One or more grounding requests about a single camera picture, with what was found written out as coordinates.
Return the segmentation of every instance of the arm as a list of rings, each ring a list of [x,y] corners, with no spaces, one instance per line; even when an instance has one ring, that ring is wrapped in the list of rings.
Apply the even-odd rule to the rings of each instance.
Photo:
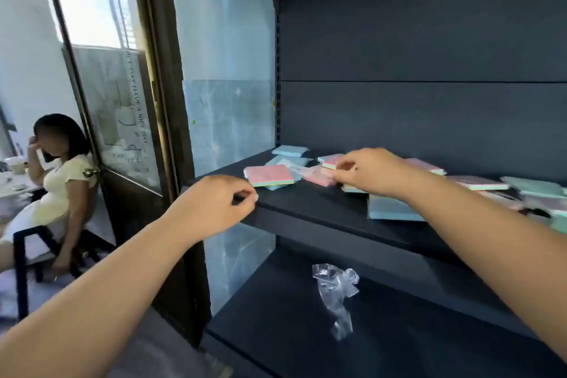
[[[38,157],[39,143],[35,136],[30,138],[28,145],[28,175],[32,182],[39,187],[43,187],[43,178],[46,171],[41,166]]]
[[[232,205],[235,193],[247,196]],[[245,180],[206,177],[148,225],[0,339],[3,376],[103,376],[175,263],[196,242],[246,217]]]
[[[61,251],[53,262],[53,269],[58,275],[67,272],[69,269],[71,253],[77,242],[79,242],[84,219],[89,210],[89,181],[69,180],[65,187],[69,196],[69,216],[67,218],[67,232],[63,238]]]
[[[567,360],[567,236],[411,167],[385,149],[347,154],[337,181],[416,210],[550,348]]]

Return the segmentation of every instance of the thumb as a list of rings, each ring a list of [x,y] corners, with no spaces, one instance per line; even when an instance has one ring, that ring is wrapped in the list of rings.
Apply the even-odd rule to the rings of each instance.
[[[329,178],[342,184],[351,184],[354,178],[354,171],[343,169],[325,169],[323,172]]]
[[[232,206],[232,211],[235,214],[235,218],[241,221],[248,214],[250,214],[254,208],[256,208],[256,201],[258,200],[258,193],[251,193],[245,197],[245,199],[238,205]]]

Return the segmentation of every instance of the door knob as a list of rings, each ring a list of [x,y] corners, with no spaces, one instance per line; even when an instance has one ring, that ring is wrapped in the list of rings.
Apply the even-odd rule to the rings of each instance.
[[[85,178],[91,178],[94,175],[98,175],[100,173],[99,169],[84,169],[83,175]]]

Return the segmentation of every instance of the door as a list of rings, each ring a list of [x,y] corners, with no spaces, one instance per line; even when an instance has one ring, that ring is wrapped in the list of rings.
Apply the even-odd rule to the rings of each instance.
[[[100,171],[117,244],[159,218],[177,197],[146,0],[50,0],[85,131]],[[186,262],[154,301],[192,343]]]

